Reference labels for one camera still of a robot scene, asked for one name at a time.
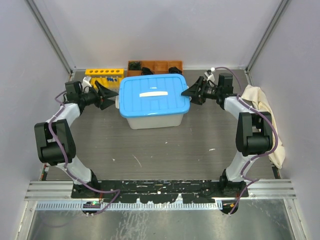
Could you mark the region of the yellow test tube rack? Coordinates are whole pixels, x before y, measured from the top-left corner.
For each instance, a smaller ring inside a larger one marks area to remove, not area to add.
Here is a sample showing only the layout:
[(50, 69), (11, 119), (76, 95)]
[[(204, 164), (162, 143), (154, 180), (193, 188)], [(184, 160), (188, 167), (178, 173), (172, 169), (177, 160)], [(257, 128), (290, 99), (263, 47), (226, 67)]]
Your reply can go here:
[[(95, 89), (97, 89), (95, 81), (98, 81), (108, 89), (118, 90), (125, 77), (125, 70), (123, 68), (87, 68), (84, 74), (91, 77), (90, 84)], [(107, 78), (118, 78), (118, 82), (108, 82)]]

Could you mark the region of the white plastic tub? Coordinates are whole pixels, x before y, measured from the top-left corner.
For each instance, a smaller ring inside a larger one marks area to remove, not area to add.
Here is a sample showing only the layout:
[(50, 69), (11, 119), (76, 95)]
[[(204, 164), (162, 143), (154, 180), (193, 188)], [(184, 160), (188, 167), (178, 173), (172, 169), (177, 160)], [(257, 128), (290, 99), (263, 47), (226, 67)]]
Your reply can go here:
[(188, 97), (168, 91), (126, 93), (117, 96), (115, 103), (133, 130), (177, 127), (190, 109)]

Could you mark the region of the blue plastic lid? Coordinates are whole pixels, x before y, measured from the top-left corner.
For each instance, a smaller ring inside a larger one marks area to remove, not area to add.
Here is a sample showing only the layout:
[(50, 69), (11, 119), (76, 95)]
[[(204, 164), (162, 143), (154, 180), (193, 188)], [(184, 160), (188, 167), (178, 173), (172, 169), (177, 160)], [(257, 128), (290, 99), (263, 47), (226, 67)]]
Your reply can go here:
[(178, 73), (130, 76), (119, 87), (119, 112), (124, 118), (186, 114), (190, 98), (186, 79)]

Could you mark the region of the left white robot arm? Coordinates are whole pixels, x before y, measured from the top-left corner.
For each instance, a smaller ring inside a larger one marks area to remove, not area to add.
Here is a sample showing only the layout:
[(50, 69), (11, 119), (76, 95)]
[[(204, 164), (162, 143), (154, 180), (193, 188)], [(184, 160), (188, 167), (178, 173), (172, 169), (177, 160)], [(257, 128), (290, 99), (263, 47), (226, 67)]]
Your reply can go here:
[(65, 90), (60, 94), (63, 100), (59, 102), (59, 110), (49, 120), (34, 126), (39, 160), (65, 172), (72, 179), (75, 189), (88, 198), (97, 197), (103, 190), (94, 172), (77, 157), (70, 127), (85, 107), (94, 105), (105, 110), (115, 104), (117, 95), (98, 81), (86, 86), (80, 81), (66, 82)]

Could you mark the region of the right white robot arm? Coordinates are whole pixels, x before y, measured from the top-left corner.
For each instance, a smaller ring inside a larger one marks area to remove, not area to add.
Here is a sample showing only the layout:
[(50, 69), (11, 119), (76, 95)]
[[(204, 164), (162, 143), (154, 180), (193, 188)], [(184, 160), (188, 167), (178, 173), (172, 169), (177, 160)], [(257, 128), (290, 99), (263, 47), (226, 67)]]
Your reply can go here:
[(215, 100), (237, 120), (237, 152), (217, 183), (217, 190), (223, 196), (231, 197), (246, 187), (246, 174), (256, 159), (272, 150), (272, 116), (267, 111), (259, 111), (249, 106), (234, 93), (232, 74), (219, 74), (217, 83), (213, 83), (212, 77), (213, 74), (207, 71), (205, 76), (200, 76), (181, 95), (189, 97), (190, 101), (197, 105), (204, 104), (207, 99)]

